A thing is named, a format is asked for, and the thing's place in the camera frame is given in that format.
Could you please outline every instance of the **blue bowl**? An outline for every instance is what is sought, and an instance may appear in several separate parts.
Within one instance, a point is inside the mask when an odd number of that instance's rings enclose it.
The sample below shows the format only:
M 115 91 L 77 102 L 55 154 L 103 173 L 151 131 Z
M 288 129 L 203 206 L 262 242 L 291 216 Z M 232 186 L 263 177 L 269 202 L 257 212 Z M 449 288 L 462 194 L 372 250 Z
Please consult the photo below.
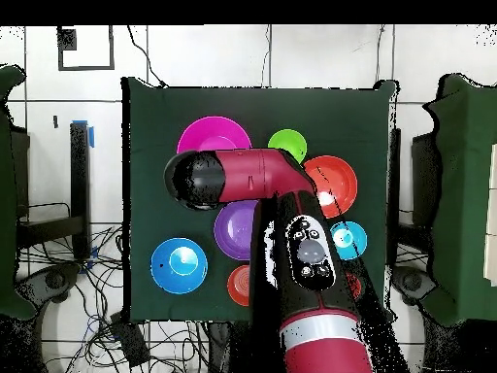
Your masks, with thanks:
M 354 221 L 334 224 L 331 227 L 331 238 L 341 260 L 352 260 L 360 257 L 368 246 L 366 232 Z
M 192 240 L 169 239 L 153 252 L 150 272 L 164 290 L 173 294 L 189 293 L 202 285 L 206 278 L 206 254 Z

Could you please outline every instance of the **robot control buttons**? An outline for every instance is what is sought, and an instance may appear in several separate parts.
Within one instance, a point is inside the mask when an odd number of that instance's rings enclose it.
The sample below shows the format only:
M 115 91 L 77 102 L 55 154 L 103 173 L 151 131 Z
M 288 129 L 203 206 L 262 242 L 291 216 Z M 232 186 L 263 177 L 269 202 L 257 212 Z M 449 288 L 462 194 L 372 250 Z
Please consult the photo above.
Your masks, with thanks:
M 335 270 L 320 223 L 311 216 L 297 216 L 287 226 L 285 237 L 293 280 L 310 290 L 331 288 Z
M 316 240 L 304 239 L 299 245 L 297 257 L 303 263 L 316 264 L 324 259 L 325 252 Z

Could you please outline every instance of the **plastic bowl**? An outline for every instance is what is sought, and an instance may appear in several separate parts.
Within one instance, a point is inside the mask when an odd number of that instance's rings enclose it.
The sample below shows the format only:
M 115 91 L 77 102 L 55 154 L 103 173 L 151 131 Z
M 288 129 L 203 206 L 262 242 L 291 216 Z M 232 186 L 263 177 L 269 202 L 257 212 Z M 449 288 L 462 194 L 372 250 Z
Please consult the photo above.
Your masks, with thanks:
M 236 260 L 250 260 L 253 212 L 257 200 L 243 200 L 224 206 L 214 224 L 219 248 Z
M 207 274 L 207 258 L 195 242 L 168 239 L 153 252 L 150 272 L 158 286 L 173 294 L 196 290 Z
M 247 264 L 237 267 L 228 278 L 228 293 L 235 303 L 249 305 L 250 268 Z
M 249 148 L 250 138 L 240 124 L 223 117 L 206 117 L 186 128 L 178 142 L 177 153 Z
M 301 163 L 307 154 L 307 142 L 298 131 L 284 129 L 276 132 L 269 140 L 268 148 L 285 149 Z
M 315 182 L 317 198 L 327 219 L 335 218 L 350 208 L 357 195 L 357 178 L 346 161 L 322 155 L 306 161 L 304 169 Z
M 331 227 L 331 238 L 342 260 L 360 257 L 368 246 L 368 236 L 354 221 L 336 223 Z

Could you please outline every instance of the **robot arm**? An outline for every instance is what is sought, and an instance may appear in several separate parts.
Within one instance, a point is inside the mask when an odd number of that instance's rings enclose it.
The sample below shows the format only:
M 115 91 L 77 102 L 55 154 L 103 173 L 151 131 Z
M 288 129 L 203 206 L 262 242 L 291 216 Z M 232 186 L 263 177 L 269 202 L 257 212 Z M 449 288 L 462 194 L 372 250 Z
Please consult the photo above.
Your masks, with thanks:
M 287 373 L 373 373 L 357 312 L 315 185 L 285 151 L 186 152 L 165 184 L 186 207 L 276 199 L 274 260 Z

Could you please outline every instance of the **green bowl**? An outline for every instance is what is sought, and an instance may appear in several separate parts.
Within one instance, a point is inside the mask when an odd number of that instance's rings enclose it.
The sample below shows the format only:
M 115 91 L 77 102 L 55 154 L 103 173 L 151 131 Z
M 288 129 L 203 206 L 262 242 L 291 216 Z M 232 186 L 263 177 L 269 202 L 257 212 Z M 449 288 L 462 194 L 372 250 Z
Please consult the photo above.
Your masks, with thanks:
M 268 148 L 285 149 L 301 163 L 307 153 L 307 142 L 298 131 L 284 129 L 276 132 L 269 140 Z

